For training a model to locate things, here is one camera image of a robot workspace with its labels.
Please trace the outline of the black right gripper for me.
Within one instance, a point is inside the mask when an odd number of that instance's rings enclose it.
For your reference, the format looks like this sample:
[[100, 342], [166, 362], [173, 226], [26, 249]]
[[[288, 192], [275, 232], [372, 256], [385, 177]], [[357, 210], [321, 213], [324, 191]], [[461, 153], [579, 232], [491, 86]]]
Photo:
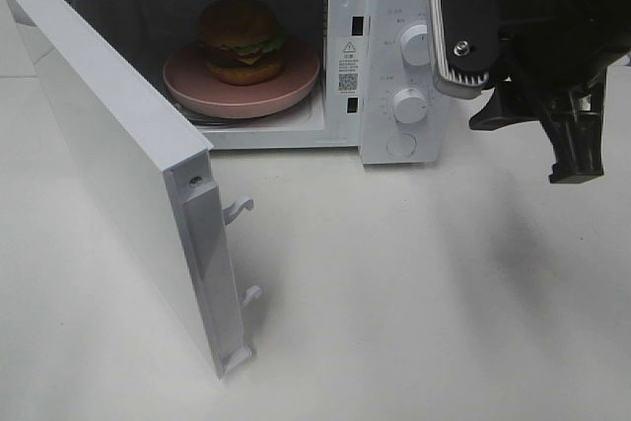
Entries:
[[494, 131], [537, 120], [555, 160], [551, 183], [604, 175], [607, 67], [630, 50], [630, 0], [495, 0], [501, 55], [494, 92], [468, 122]]

